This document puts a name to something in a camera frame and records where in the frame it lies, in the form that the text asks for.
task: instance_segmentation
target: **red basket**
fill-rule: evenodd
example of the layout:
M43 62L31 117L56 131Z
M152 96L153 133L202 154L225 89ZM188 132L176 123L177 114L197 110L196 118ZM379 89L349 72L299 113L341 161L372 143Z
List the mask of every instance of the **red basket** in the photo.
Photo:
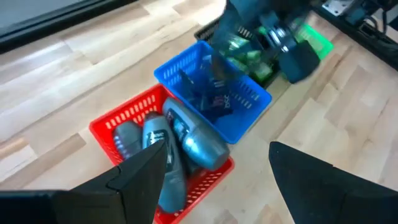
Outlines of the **red basket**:
M114 165L118 165L123 161L113 143L113 130L115 127L129 120L133 120L142 126L145 115L150 111L162 113L163 103L169 96L175 98L163 85L157 84L90 123L91 133L93 133L95 139ZM174 214L162 213L158 209L155 213L156 223L178 223L233 169L234 161L229 157L226 163L214 172L205 169L198 171L187 181L186 207Z

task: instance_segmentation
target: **plastic basket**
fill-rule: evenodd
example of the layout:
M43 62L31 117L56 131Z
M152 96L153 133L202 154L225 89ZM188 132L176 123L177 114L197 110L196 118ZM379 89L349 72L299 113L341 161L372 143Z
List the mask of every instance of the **plastic basket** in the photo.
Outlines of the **plastic basket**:
M218 28L219 21L220 18L217 18L202 27L194 34L195 38L211 44L211 38L213 37L214 31ZM252 34L243 27L240 27L238 32L247 38L252 36ZM324 59L333 50L333 44L308 24L304 24L295 34L295 37L298 42L307 40L320 60Z
M163 85L157 84L133 99L123 103L90 123L90 131L103 148L114 165L123 161L113 143L113 130L125 121L144 124L144 116L150 111L162 112L166 98L174 97ZM231 157L218 170L212 172L200 170L187 180L187 205L174 214L166 214L157 210L154 220L158 224L178 223L187 215L211 190L218 185L234 168Z
M206 72L208 72L208 70L201 69L202 58L212 52L213 49L206 42L199 41L156 69L155 76L186 106L212 126L226 142L235 144L269 105L271 95L242 73L239 79L229 83L231 91L229 100L233 113L218 118L214 124L211 123L184 98L184 86L179 70L182 69L196 85L200 86L207 82ZM231 63L228 65L236 72L240 72Z

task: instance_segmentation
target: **blue basket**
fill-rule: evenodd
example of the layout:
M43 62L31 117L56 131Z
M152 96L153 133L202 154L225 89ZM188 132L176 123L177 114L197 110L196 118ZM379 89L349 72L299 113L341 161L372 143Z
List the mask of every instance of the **blue basket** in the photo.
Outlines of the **blue basket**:
M220 117L215 123L211 123L184 97L185 91L179 70L182 69L196 85L205 83L208 77L205 72L208 70L201 69L202 58L212 52L213 49L206 42L199 41L156 69L155 77L186 106L199 114L226 142L235 144L269 105L271 95L247 75L242 74L239 79L228 84L233 114ZM228 65L239 71L234 65Z

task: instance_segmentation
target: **wooden floor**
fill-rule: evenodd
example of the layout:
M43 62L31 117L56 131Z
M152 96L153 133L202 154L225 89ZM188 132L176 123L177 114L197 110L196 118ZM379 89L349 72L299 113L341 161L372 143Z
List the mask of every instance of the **wooden floor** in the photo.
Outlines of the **wooden floor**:
M111 168L89 122L155 84L223 6L141 0L0 55L0 189L70 189ZM183 223L293 223L273 140L398 190L398 73L323 19L308 23L335 49L308 80L268 88L273 105L231 146L235 169Z

